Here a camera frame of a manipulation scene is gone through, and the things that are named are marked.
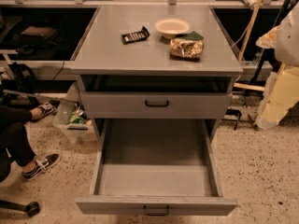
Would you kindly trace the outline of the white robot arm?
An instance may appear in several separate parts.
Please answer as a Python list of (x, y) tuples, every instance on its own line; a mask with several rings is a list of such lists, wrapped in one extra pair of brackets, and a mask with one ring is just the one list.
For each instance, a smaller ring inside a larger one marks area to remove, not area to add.
[(273, 49), (276, 60), (281, 62), (278, 72), (272, 72), (266, 81), (255, 120), (259, 128), (271, 129), (299, 103), (299, 4), (256, 45)]

